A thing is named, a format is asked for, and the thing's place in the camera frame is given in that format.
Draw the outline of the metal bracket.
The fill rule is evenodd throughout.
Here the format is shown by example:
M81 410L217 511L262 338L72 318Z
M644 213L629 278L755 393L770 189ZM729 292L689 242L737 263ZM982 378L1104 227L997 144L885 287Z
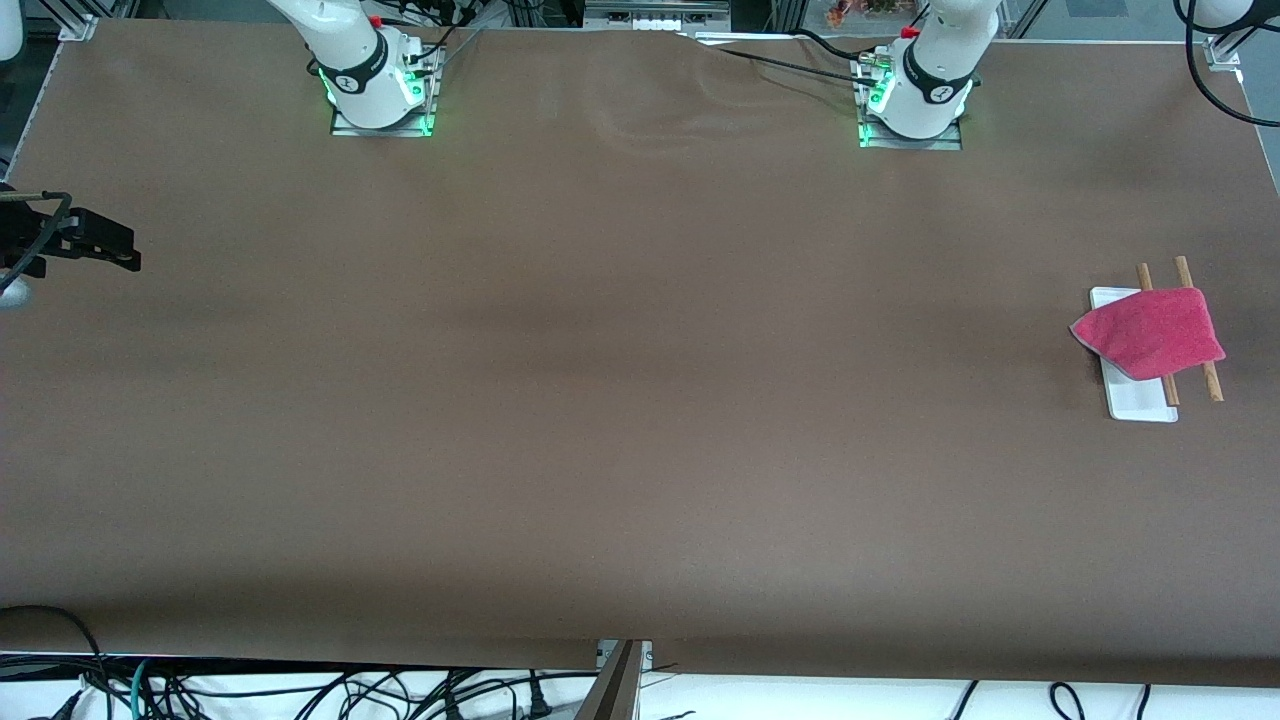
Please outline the metal bracket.
M605 667L613 652L618 647L621 647L622 643L623 643L622 639L612 639L612 638L600 639L596 642L595 667L598 671ZM635 650L639 652L639 656L641 659L640 660L641 674L650 673L654 661L652 642L636 641L635 644L636 644Z

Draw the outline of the grey power strip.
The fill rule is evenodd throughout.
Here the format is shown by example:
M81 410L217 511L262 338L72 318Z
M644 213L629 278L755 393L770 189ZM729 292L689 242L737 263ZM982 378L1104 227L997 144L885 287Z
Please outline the grey power strip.
M730 0L584 0L585 29L730 32Z

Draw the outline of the white rack base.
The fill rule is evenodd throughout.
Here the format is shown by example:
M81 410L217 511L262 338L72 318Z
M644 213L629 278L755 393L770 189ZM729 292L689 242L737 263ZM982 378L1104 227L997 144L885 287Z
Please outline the white rack base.
M1166 405L1160 379L1169 340L1160 310L1167 295L1094 287L1089 301L1091 311L1073 331L1100 359L1108 415L1119 421L1176 421L1178 410Z

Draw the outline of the orange plastic items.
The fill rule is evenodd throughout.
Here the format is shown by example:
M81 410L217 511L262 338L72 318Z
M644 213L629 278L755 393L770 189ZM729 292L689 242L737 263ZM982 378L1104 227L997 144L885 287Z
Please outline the orange plastic items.
M850 23L876 23L905 26L928 0L829 0L823 10L823 18L829 28L841 28Z

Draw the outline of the brown table cover sheet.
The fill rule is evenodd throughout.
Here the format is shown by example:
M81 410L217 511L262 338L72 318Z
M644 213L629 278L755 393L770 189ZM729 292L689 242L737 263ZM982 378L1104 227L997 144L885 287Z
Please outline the brown table cover sheet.
M678 35L485 31L335 137L288 26L65 46L0 311L0 605L113 653L1280 687L1280 196L1171 42L996 44L959 151ZM1108 415L1094 287L1226 357Z

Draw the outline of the pink and grey towel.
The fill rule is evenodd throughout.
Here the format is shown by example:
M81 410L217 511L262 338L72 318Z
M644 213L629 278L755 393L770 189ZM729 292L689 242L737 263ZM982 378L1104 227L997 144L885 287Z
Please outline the pink and grey towel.
M1226 357L1198 288L1140 290L1089 310L1070 332L1133 380L1155 380Z

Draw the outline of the aluminium frame post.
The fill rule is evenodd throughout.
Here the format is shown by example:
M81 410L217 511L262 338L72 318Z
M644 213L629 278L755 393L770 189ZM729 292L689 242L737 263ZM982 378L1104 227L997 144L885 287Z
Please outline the aluminium frame post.
M100 19L96 0L41 0L59 26L60 42L84 42Z
M1256 33L1254 0L1197 0L1196 26L1208 36L1204 55L1211 70L1239 67L1240 47Z

